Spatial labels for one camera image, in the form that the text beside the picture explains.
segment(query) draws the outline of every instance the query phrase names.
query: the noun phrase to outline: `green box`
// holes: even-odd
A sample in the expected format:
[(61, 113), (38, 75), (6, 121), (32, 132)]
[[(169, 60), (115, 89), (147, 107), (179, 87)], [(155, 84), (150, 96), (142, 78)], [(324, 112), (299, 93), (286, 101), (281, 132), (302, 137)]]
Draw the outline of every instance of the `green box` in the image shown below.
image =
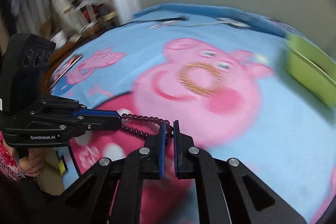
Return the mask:
[(302, 37), (288, 35), (288, 72), (323, 103), (336, 105), (336, 64)]

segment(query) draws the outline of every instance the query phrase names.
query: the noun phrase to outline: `peppa pig tablecloth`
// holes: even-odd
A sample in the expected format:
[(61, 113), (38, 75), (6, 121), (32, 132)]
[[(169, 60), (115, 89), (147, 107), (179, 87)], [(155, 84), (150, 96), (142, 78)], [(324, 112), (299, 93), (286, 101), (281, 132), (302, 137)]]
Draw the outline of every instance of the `peppa pig tablecloth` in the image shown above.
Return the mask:
[[(174, 20), (181, 16), (186, 20)], [(336, 113), (286, 73), (285, 36), (299, 33), (260, 15), (199, 5), (157, 5), (133, 21), (77, 49), (83, 58), (53, 95), (88, 108), (178, 119), (196, 146), (218, 159), (240, 159), (314, 224), (336, 194)], [(204, 64), (220, 74), (210, 96), (180, 80), (189, 65), (188, 79), (211, 90), (215, 80)], [(74, 138), (70, 148), (57, 148), (64, 186), (101, 157), (117, 160), (142, 145), (119, 131)], [(169, 146), (164, 179), (144, 182), (140, 222), (197, 224), (197, 210), (193, 182), (174, 178)]]

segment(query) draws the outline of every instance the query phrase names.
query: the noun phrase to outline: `red dress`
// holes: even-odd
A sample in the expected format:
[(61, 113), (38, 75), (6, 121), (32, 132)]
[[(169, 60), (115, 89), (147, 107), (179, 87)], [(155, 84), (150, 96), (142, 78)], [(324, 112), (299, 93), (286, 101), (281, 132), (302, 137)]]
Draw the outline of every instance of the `red dress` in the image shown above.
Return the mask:
[(2, 143), (3, 136), (0, 131), (0, 172), (13, 180), (19, 180), (15, 160), (9, 155)]

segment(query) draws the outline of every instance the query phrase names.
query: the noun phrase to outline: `camera lens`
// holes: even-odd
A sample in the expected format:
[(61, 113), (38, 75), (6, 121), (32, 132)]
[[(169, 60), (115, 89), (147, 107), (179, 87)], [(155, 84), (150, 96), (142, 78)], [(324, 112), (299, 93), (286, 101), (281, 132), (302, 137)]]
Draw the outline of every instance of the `camera lens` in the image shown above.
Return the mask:
[(44, 51), (39, 51), (37, 56), (35, 57), (35, 67), (40, 65), (43, 62)]
[(44, 63), (48, 63), (49, 59), (50, 59), (51, 53), (47, 53), (46, 57), (44, 58)]
[(33, 51), (27, 51), (25, 58), (23, 59), (23, 65), (26, 67), (29, 65), (30, 61), (33, 59)]

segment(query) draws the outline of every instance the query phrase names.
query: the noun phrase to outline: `metal screw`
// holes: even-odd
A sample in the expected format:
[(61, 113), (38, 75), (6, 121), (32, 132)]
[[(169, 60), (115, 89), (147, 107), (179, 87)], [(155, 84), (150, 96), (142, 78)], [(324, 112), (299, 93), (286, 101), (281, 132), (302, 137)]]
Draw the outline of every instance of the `metal screw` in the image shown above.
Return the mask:
[(229, 164), (236, 167), (239, 165), (239, 160), (235, 158), (229, 159)]
[(189, 149), (188, 149), (188, 151), (189, 151), (189, 153), (191, 153), (191, 154), (198, 154), (198, 152), (200, 151), (197, 147), (194, 147), (194, 146), (192, 146), (192, 147), (190, 147)]
[(101, 166), (106, 166), (106, 165), (108, 165), (110, 163), (110, 159), (109, 158), (101, 158), (100, 160), (99, 160), (99, 164), (101, 165)]
[(142, 147), (142, 148), (139, 149), (139, 152), (142, 155), (147, 155), (150, 152), (150, 150), (147, 147)]

